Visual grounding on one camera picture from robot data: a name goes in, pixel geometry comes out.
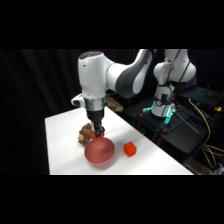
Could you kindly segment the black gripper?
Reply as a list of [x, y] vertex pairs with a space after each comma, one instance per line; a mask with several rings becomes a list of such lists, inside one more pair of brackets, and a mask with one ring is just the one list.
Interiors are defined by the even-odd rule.
[[104, 110], [99, 111], [88, 111], [87, 117], [91, 121], [95, 135], [98, 135], [98, 130], [100, 135], [104, 135], [105, 128], [102, 126], [102, 119], [104, 118]]

